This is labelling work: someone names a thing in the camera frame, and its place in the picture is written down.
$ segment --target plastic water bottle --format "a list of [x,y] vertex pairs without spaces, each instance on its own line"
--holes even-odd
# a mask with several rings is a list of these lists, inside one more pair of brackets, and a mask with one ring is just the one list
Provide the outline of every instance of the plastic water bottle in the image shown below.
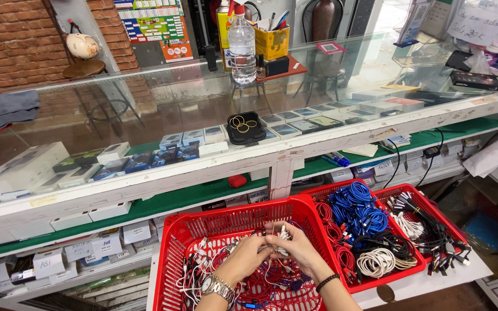
[[245,7],[236,4],[235,16],[228,31],[232,76],[239,84],[249,84],[257,77],[257,65],[254,58],[254,28],[245,19]]

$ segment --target qr code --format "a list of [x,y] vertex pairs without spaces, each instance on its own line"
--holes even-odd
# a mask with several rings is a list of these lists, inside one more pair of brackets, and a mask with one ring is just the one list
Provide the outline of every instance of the qr code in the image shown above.
[[331,51],[337,50],[337,47],[335,45],[333,45],[333,44],[324,44],[324,45],[322,45],[322,48],[326,52],[331,52]]

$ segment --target handwritten sign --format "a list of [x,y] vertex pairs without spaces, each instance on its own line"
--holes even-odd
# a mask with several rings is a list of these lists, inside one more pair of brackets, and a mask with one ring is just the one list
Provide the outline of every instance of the handwritten sign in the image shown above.
[[498,33],[498,14],[463,5],[449,25],[447,33],[477,45],[490,45]]

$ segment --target wristwatch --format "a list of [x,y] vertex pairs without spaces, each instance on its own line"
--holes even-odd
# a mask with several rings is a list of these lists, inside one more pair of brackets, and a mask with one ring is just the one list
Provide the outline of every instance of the wristwatch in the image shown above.
[[233,288],[228,285],[223,279],[216,276],[208,276],[201,286],[201,292],[203,295],[208,295],[211,293],[217,293],[222,296],[226,301],[228,301],[228,307],[230,308],[236,297]]

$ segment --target hand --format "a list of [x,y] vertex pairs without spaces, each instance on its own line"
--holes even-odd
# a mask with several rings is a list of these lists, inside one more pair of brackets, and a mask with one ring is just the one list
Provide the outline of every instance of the hand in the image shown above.
[[259,265],[274,252],[274,247],[267,247],[258,252],[262,245],[266,245],[264,236],[242,238],[224,263],[213,272],[213,275],[225,280],[231,287],[235,287],[239,281],[257,270]]
[[[286,226],[286,230],[292,237],[291,241],[282,240],[279,236],[272,234],[273,232],[281,231],[283,225]],[[265,224],[265,230],[267,234],[265,236],[266,243],[280,246],[288,251],[301,271],[311,277],[315,284],[320,284],[324,279],[334,274],[334,271],[314,249],[314,246],[301,229],[285,221],[277,221]],[[270,255],[270,258],[284,258],[284,256],[274,252]]]

